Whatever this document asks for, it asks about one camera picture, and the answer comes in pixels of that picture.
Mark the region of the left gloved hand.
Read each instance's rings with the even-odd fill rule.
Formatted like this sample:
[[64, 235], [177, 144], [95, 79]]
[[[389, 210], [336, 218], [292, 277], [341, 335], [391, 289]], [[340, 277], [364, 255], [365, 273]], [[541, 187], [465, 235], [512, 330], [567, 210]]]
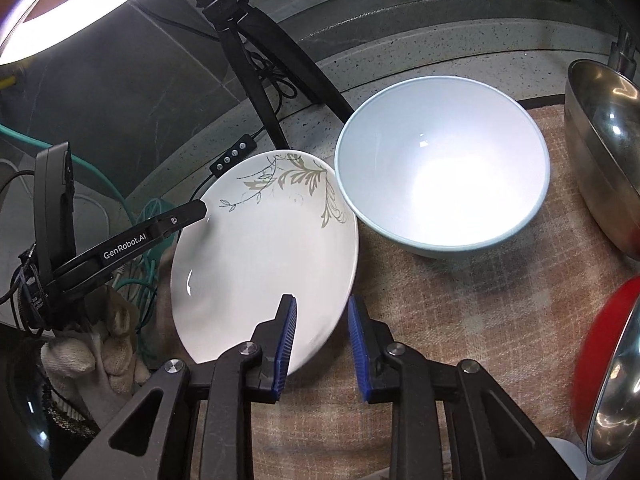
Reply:
[[98, 318], [57, 332], [40, 350], [54, 406], [78, 422], [106, 426], [151, 377], [137, 354], [138, 309], [111, 286], [87, 298]]

